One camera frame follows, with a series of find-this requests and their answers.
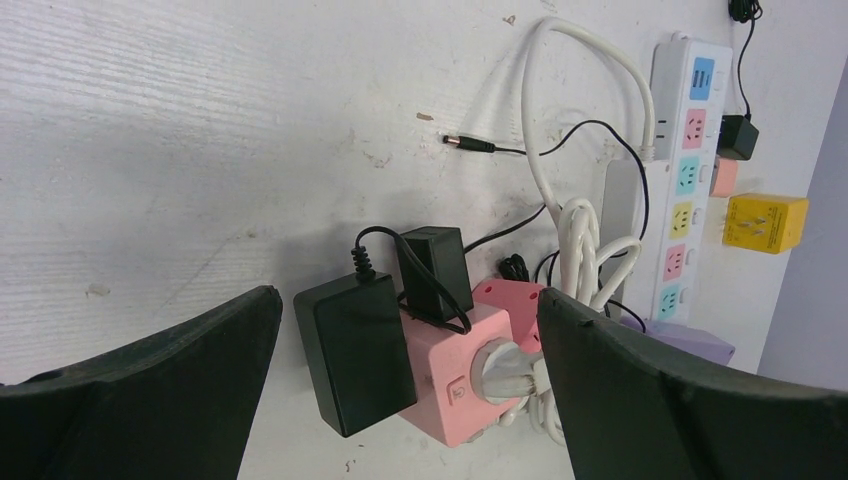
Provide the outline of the pink plug adapter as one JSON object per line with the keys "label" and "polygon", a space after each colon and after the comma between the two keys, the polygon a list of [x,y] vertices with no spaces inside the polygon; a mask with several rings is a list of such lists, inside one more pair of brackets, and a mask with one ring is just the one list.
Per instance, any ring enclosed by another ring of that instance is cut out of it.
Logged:
{"label": "pink plug adapter", "polygon": [[713,174],[710,185],[710,197],[728,198],[736,187],[739,162],[717,156],[713,166]]}

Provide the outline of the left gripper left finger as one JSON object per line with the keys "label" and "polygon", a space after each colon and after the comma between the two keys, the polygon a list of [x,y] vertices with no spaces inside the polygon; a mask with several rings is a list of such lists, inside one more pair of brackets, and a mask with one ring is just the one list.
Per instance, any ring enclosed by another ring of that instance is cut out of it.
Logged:
{"label": "left gripper left finger", "polygon": [[234,479],[283,312],[272,286],[1,389],[5,479]]}

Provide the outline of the black plug adapter with cable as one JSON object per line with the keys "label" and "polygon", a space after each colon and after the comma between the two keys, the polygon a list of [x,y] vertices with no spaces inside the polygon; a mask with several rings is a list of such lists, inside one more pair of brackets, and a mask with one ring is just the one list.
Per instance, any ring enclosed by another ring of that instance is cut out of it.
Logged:
{"label": "black plug adapter with cable", "polygon": [[742,79],[742,63],[755,32],[756,22],[763,16],[759,0],[731,0],[727,2],[730,18],[739,24],[748,24],[749,31],[736,60],[736,82],[744,112],[724,114],[720,125],[717,154],[720,157],[748,161],[752,158],[759,130],[752,122],[751,103],[745,93]]}

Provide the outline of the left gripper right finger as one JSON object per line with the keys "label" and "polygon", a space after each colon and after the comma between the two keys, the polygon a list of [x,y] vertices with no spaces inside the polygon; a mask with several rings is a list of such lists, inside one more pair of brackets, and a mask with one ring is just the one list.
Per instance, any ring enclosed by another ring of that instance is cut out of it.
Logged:
{"label": "left gripper right finger", "polygon": [[722,366],[546,288],[537,325],[578,479],[843,479],[847,395]]}

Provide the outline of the pink cube socket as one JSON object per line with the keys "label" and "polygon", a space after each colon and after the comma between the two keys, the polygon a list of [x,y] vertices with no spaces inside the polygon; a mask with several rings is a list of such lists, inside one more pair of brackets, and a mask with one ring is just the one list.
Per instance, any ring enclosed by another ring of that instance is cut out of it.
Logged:
{"label": "pink cube socket", "polygon": [[468,312],[472,331],[461,335],[401,315],[417,403],[400,416],[433,439],[457,447],[486,428],[510,423],[526,403],[524,395],[486,398],[483,371],[506,353],[538,354],[538,283],[489,279],[473,291]]}

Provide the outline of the yellow cube plug adapter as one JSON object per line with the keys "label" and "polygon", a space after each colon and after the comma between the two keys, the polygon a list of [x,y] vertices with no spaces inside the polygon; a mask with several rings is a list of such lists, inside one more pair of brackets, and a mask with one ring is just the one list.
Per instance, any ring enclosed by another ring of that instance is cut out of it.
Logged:
{"label": "yellow cube plug adapter", "polygon": [[722,243],[780,254],[801,243],[810,201],[805,197],[747,193],[729,199]]}

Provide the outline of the white multi-socket power strip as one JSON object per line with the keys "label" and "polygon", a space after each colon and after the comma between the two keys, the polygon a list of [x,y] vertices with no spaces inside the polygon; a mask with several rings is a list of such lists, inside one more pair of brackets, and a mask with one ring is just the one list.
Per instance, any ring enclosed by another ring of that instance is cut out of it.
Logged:
{"label": "white multi-socket power strip", "polygon": [[651,74],[655,158],[663,164],[658,273],[650,317],[685,324],[696,274],[733,51],[684,34],[655,49]]}

